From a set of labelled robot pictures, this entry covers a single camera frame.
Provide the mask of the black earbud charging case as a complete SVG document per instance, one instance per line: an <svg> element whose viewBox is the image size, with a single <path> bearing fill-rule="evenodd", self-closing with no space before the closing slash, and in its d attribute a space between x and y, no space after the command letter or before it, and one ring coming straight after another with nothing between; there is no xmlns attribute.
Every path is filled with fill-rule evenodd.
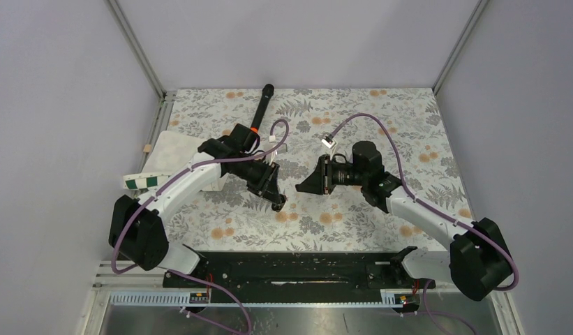
<svg viewBox="0 0 573 335"><path fill-rule="evenodd" d="M271 204L271 209L275 212L280 212L287 202L287 198L284 195L280 195L280 200L278 202Z"/></svg>

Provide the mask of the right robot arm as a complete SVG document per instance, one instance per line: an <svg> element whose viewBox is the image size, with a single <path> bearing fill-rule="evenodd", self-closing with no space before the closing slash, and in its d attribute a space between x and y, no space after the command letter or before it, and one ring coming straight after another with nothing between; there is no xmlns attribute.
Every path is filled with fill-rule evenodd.
<svg viewBox="0 0 573 335"><path fill-rule="evenodd" d="M336 186L358 186L373 207L413 224L444 247L421 251L409 247L399 253L390 269L394 284L406 288L417 279L454 284L467 298L481 301L500 289L516 272L498 225L488 219L462 223L439 207L409 195L403 182L382 164L374 143L360 141L352 147L351 161L321 155L315 170L297 184L300 193L329 195Z"/></svg>

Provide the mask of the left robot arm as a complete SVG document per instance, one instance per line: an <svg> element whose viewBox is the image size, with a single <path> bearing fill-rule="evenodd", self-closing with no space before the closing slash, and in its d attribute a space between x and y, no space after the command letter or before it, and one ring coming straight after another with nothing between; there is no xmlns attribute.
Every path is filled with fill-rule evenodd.
<svg viewBox="0 0 573 335"><path fill-rule="evenodd" d="M279 165L270 157L285 139L260 154L248 154L246 149L258 138L253 129L237 124L231 134L204 141L162 185L137 198L121 196L114 204L108 238L114 249L112 259L123 255L133 267L177 271L187 285L203 284L207 269L201 257L186 245L170 243L165 226L204 187L227 174L245 181L248 191L269 202L273 211L282 210L286 197L278 188Z"/></svg>

